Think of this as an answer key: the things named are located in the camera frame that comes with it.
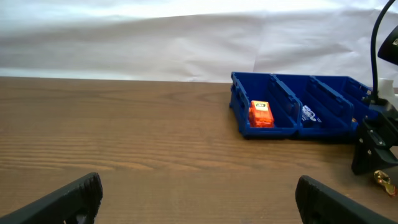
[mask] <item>black wire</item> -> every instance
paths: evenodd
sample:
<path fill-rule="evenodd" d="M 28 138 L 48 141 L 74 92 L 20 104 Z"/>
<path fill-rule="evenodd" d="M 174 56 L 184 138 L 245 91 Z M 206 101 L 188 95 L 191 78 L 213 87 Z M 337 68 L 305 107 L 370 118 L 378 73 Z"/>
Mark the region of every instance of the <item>black wire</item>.
<path fill-rule="evenodd" d="M 392 3 L 394 3 L 395 0 L 389 0 L 387 4 L 384 6 L 382 11 L 380 12 L 379 17 L 377 17 L 376 22 L 373 27 L 372 31 L 372 37 L 371 37 L 371 64 L 372 64 L 372 75 L 373 75 L 373 91 L 371 94 L 371 99 L 374 101 L 377 101 L 379 99 L 379 96 L 377 95 L 378 90 L 378 80 L 377 80 L 377 65 L 376 65 L 376 36 L 377 32 L 379 30 L 379 26 L 381 23 L 381 20 L 383 19 L 384 15 L 386 14 L 387 10 L 390 8 Z"/>

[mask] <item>brown table surface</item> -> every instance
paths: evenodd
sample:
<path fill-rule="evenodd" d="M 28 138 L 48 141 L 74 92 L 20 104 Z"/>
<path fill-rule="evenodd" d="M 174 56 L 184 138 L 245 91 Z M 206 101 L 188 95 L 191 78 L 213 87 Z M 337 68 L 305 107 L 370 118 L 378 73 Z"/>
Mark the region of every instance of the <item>brown table surface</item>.
<path fill-rule="evenodd" d="M 244 140 L 229 99 L 219 83 L 0 78 L 0 215 L 98 172 L 96 223 L 301 223 L 309 175 L 398 221 L 352 145 Z"/>

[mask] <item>white sheet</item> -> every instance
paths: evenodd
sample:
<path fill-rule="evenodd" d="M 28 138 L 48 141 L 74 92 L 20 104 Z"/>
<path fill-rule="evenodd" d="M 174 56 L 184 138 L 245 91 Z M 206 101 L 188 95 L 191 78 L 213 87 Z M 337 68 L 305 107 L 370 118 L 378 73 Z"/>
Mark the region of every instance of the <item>white sheet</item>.
<path fill-rule="evenodd" d="M 0 75 L 230 82 L 232 71 L 349 75 L 371 85 L 387 0 L 3 0 Z M 377 47 L 398 25 L 398 3 Z M 398 67 L 378 60 L 395 80 Z"/>

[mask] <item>gold object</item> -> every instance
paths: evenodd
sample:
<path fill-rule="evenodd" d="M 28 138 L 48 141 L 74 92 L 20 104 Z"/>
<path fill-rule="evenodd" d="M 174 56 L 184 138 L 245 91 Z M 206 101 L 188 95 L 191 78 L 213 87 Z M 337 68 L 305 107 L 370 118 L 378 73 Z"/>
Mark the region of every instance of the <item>gold object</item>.
<path fill-rule="evenodd" d="M 397 195 L 397 189 L 394 184 L 391 183 L 390 177 L 383 171 L 377 170 L 374 172 L 374 179 L 378 184 L 384 187 L 384 190 L 390 196 Z"/>

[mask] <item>blue plastic container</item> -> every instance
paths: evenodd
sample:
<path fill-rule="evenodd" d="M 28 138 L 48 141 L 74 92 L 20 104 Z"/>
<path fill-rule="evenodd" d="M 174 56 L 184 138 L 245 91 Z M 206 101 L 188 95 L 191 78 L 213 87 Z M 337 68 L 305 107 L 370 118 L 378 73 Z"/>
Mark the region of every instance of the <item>blue plastic container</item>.
<path fill-rule="evenodd" d="M 377 112 L 369 109 L 369 105 L 362 101 L 371 94 L 371 89 L 351 77 L 343 76 L 316 76 L 318 80 L 340 93 L 354 105 L 354 118 L 358 124 L 367 116 L 370 119 L 377 117 Z"/>
<path fill-rule="evenodd" d="M 298 124 L 301 138 L 346 138 L 353 130 L 353 104 L 342 95 L 308 75 L 275 75 L 286 84 L 302 105 L 307 105 L 322 121 L 317 127 Z"/>
<path fill-rule="evenodd" d="M 302 105 L 274 75 L 233 72 L 231 103 L 239 132 L 245 137 L 287 138 L 297 132 Z M 267 101 L 274 117 L 274 128 L 252 128 L 248 120 L 250 102 Z"/>

